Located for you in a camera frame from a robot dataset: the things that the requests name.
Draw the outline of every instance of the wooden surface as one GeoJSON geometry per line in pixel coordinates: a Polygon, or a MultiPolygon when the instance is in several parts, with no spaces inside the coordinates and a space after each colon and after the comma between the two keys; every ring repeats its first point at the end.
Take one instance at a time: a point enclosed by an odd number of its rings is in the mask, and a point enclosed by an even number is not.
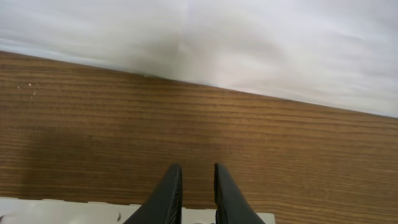
{"type": "Polygon", "coordinates": [[[142,203],[213,163],[288,223],[398,223],[398,119],[0,52],[0,196],[142,203]]]}

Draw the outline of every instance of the white backdrop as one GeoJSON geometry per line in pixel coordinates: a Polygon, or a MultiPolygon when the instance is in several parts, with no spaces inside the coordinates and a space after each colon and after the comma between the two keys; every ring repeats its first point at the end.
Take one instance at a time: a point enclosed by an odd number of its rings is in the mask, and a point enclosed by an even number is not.
{"type": "Polygon", "coordinates": [[[0,50],[398,117],[395,0],[0,0],[0,50]]]}

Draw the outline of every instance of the brown wood grain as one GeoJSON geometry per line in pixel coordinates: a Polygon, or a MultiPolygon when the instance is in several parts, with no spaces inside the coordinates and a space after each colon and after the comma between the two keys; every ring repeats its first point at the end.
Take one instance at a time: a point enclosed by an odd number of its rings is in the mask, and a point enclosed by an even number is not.
{"type": "Polygon", "coordinates": [[[0,196],[142,203],[213,164],[278,224],[398,223],[398,119],[0,53],[0,196]]]}

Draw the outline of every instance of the white sheet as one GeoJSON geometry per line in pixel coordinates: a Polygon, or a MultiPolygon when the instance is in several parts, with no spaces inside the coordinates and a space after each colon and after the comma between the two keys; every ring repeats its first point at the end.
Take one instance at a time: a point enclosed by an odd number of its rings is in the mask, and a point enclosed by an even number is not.
{"type": "Polygon", "coordinates": [[[0,50],[398,117],[397,11],[395,0],[0,0],[0,50]]]}

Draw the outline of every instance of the white object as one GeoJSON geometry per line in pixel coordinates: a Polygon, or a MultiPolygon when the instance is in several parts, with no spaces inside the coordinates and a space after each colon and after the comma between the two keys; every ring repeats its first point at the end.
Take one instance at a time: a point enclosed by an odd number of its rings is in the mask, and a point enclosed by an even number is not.
{"type": "MultiPolygon", "coordinates": [[[[1,224],[122,224],[140,205],[61,200],[19,200],[0,198],[1,224]]],[[[213,209],[182,209],[182,224],[215,223],[213,209]]],[[[257,213],[266,224],[275,224],[270,213],[257,213]]]]}
{"type": "Polygon", "coordinates": [[[0,0],[0,50],[398,117],[395,0],[0,0]]]}

